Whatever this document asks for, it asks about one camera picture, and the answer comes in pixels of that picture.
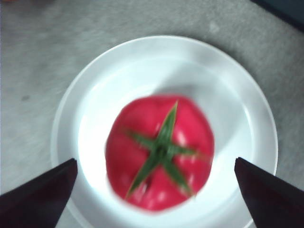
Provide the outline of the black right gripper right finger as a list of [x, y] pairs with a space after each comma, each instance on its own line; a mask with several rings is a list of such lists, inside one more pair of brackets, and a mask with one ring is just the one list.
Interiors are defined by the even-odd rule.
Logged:
[[238, 185], [257, 228], [302, 228], [304, 191], [238, 157]]

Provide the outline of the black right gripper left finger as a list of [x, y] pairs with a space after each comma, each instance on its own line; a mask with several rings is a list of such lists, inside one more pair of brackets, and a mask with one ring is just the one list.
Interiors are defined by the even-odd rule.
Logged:
[[2, 228], [54, 228], [70, 198], [77, 161], [70, 159], [0, 196]]

